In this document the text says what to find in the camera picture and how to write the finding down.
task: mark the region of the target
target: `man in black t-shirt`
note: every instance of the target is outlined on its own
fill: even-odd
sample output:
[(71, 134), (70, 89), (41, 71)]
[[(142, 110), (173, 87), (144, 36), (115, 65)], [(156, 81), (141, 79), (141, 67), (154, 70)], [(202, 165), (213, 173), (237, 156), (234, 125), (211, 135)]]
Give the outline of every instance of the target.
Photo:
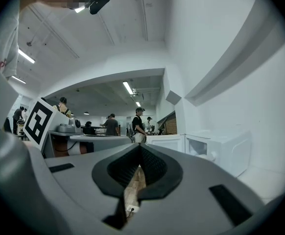
[(13, 115), (13, 134), (15, 135), (17, 135), (17, 121), (20, 119), (23, 119), (22, 117), (23, 110), (24, 110), (24, 107), (22, 106), (21, 108), (17, 109)]
[(134, 117), (132, 124), (133, 124), (133, 131), (134, 131), (134, 139), (136, 143), (143, 143), (145, 142), (145, 136), (147, 133), (143, 130), (143, 122), (141, 119), (141, 115), (143, 114), (143, 109), (141, 107), (136, 109), (136, 116)]
[(108, 120), (105, 121), (101, 126), (107, 127), (107, 131), (105, 133), (106, 136), (120, 136), (119, 134), (119, 123), (115, 120), (115, 115), (112, 113)]

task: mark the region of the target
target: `ceiling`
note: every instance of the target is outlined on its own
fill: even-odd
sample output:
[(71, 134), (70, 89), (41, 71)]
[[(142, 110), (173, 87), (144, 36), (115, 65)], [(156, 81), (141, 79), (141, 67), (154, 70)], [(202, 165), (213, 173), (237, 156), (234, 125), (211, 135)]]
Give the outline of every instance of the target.
[(138, 41), (163, 41), (166, 0), (110, 0), (98, 14), (36, 3), (20, 14), (18, 44), (36, 60), (18, 70), (41, 81), (93, 49)]
[(92, 109), (114, 107), (136, 108), (139, 102), (143, 108), (154, 108), (160, 92), (162, 76), (147, 76), (127, 79), (131, 88), (138, 93), (132, 97), (123, 85), (123, 80), (89, 85), (83, 88), (70, 90), (47, 99), (50, 105), (59, 103), (61, 97), (67, 98), (67, 107), (79, 115)]

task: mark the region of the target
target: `fisheye lens view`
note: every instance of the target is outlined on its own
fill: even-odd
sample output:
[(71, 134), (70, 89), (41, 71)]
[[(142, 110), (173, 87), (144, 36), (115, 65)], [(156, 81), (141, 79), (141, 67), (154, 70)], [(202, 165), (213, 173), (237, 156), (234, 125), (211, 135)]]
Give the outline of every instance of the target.
[(273, 0), (3, 4), (10, 231), (262, 234), (285, 215), (285, 17)]

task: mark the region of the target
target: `fluorescent ceiling light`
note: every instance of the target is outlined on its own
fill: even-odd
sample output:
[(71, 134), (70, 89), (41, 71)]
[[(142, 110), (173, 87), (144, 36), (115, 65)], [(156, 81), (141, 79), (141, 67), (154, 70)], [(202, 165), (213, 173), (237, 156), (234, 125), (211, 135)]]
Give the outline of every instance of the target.
[(82, 6), (82, 7), (78, 8), (78, 9), (75, 9), (75, 11), (78, 13), (78, 12), (81, 12), (83, 9), (85, 9), (85, 6)]
[(12, 77), (13, 77), (14, 79), (20, 81), (21, 83), (26, 84), (26, 82), (24, 82), (23, 80), (20, 80), (19, 78), (15, 77), (15, 76), (12, 76)]
[(19, 54), (22, 55), (24, 58), (26, 58), (29, 62), (31, 62), (32, 64), (35, 63), (35, 60), (32, 59), (31, 57), (27, 56), (24, 52), (22, 52), (20, 49), (19, 49)]
[(125, 88), (127, 89), (128, 93), (130, 93), (131, 95), (133, 95), (134, 93), (132, 92), (132, 89), (129, 87), (128, 83), (125, 81), (123, 82), (123, 85), (125, 86)]

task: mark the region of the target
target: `white box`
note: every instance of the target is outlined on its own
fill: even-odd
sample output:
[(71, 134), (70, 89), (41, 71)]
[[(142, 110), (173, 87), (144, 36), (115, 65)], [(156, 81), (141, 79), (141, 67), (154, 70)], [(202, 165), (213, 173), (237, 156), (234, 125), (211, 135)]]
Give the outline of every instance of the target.
[(68, 124), (69, 121), (70, 119), (63, 113), (38, 98), (26, 119), (23, 131), (41, 151), (48, 131), (56, 131), (61, 123)]
[(251, 154), (250, 131), (238, 129), (213, 130), (186, 135), (185, 152), (205, 156), (234, 177), (249, 165)]
[(147, 136), (146, 143), (185, 153), (185, 135)]

